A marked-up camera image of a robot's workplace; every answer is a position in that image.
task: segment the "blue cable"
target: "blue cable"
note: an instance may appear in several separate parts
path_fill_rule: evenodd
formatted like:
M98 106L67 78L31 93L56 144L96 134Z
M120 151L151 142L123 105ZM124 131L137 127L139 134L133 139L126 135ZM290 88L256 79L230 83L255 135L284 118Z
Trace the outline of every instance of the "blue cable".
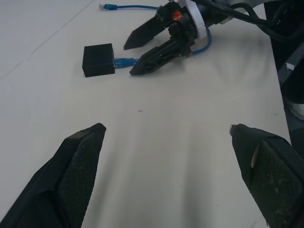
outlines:
M158 7L154 6L143 6L143 5L127 5L127 6L118 6L113 4L105 4L99 5L100 9L106 10L117 10L117 9L126 9L126 8L141 8L141 9L149 9L149 10L157 10Z
M212 43L212 35L211 35L209 28L207 28L207 37L208 37L208 42L205 45L205 47L203 47L199 50L196 50L196 51L192 51L192 54L194 54L194 55L200 54L200 53L206 51L210 47L210 45Z
M136 58L116 58L113 60L113 65L115 68L131 67L137 63Z

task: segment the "cable connector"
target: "cable connector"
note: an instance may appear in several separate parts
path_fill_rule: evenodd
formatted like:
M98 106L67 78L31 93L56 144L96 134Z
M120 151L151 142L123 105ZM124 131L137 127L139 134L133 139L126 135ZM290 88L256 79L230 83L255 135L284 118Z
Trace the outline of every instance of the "cable connector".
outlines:
M136 58L116 58L113 60L113 65L115 68L131 67L137 63Z
M105 4L105 5L100 4L99 9L100 10L116 10L116 9L118 9L118 6L113 5L113 4Z

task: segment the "white table surface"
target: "white table surface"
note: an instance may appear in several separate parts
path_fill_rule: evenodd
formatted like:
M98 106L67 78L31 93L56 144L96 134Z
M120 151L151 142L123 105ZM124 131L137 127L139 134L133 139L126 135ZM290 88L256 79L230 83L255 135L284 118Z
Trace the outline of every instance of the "white table surface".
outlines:
M228 132L243 123L289 140L269 37L234 19L211 27L199 56L141 77L126 68L85 78L84 46L139 57L169 37L123 51L154 11L99 12L100 3L0 1L0 219L66 137L100 122L107 132L83 228L266 228Z

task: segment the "black block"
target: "black block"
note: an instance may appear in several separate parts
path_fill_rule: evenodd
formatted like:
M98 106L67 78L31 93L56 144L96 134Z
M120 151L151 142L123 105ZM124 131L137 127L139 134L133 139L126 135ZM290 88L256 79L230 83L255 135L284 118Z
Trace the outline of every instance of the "black block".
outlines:
M113 59L112 44L85 47L82 63L85 77L114 74Z
M231 129L242 178L271 228L304 227L304 159L278 135Z
M99 123L66 138L34 174L0 228L81 228L105 131Z

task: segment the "black cube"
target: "black cube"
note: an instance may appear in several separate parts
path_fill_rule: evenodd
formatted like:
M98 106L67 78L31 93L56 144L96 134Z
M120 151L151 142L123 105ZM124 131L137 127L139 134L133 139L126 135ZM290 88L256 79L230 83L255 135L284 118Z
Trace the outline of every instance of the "black cube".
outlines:
M110 75L115 73L112 44L85 47L82 69L85 77Z

